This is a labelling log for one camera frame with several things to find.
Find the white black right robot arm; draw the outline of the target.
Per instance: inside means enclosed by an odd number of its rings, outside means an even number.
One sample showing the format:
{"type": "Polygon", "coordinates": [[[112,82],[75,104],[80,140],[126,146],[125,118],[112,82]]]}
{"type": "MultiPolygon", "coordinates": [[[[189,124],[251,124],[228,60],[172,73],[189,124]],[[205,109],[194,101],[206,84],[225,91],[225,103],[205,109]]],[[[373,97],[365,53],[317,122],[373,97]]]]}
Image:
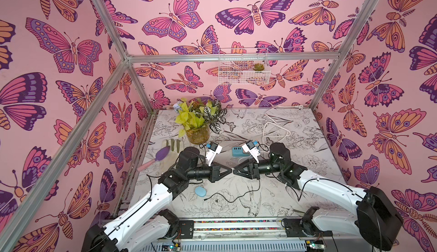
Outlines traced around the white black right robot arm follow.
{"type": "Polygon", "coordinates": [[[269,157],[263,159],[253,142],[242,146],[251,157],[233,169],[235,175],[247,179],[277,173],[278,180],[286,186],[321,196],[345,211],[337,214],[322,212],[313,206],[300,220],[300,228],[308,237],[323,232],[340,232],[362,237],[381,251],[392,249],[403,218],[387,195],[377,187],[368,189],[342,184],[323,178],[308,168],[291,160],[290,150],[283,143],[270,145],[269,157]]]}

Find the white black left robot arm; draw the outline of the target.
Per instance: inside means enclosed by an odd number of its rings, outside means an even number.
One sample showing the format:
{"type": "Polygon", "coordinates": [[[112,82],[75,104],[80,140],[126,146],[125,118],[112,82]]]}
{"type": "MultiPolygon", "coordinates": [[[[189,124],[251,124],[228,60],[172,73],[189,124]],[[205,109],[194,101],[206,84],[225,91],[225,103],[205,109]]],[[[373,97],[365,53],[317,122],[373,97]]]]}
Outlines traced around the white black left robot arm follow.
{"type": "Polygon", "coordinates": [[[147,195],[103,227],[88,229],[82,251],[136,252],[160,238],[173,239],[182,231],[178,228],[179,218],[168,209],[170,203],[191,180],[214,183],[231,173],[231,168],[205,160],[197,148],[185,148],[147,195]]]}

